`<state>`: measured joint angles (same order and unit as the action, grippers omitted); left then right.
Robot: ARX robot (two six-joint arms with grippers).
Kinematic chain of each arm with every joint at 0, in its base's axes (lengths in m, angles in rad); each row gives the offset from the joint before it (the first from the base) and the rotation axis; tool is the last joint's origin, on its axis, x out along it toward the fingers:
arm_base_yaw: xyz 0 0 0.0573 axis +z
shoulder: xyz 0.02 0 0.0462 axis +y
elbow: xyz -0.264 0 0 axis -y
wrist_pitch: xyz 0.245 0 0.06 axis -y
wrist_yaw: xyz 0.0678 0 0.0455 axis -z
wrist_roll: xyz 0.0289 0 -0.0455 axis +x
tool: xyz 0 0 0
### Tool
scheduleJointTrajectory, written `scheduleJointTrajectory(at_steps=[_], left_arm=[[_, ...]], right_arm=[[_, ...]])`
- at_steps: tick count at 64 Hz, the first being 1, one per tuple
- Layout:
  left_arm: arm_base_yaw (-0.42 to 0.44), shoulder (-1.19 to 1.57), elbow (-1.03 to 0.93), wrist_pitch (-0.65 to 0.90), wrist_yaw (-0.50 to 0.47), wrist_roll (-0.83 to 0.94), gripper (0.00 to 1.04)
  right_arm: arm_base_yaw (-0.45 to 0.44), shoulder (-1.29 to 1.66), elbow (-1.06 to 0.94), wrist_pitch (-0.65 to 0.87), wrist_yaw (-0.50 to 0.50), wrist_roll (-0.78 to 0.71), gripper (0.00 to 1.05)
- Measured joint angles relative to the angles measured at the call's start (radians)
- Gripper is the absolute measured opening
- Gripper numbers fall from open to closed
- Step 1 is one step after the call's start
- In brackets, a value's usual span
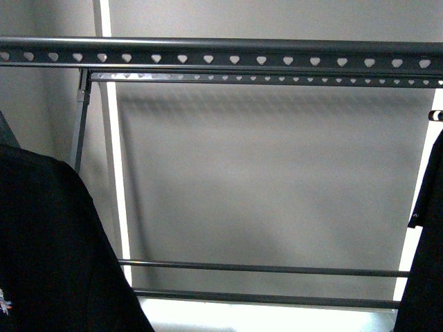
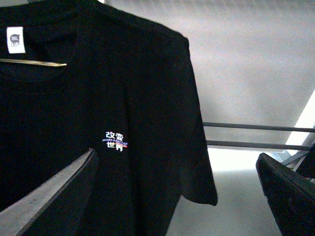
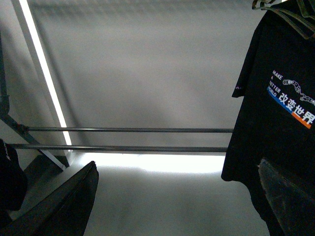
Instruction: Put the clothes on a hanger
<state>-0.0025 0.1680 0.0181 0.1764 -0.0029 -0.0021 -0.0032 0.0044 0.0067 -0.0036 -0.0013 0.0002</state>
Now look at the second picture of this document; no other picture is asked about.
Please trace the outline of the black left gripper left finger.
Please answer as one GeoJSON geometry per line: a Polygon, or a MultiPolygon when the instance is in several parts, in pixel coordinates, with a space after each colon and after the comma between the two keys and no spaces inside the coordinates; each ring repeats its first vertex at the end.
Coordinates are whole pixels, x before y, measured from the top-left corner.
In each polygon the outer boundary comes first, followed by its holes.
{"type": "Polygon", "coordinates": [[[74,236],[94,186],[98,156],[88,150],[0,213],[2,236],[74,236]]]}

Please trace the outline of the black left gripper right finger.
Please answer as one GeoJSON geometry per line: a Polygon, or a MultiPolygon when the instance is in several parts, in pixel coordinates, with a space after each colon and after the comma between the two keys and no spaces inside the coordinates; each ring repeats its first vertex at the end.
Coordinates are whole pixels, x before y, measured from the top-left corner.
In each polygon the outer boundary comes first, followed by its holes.
{"type": "Polygon", "coordinates": [[[261,153],[256,170],[283,236],[315,234],[315,185],[271,156],[261,153]]]}

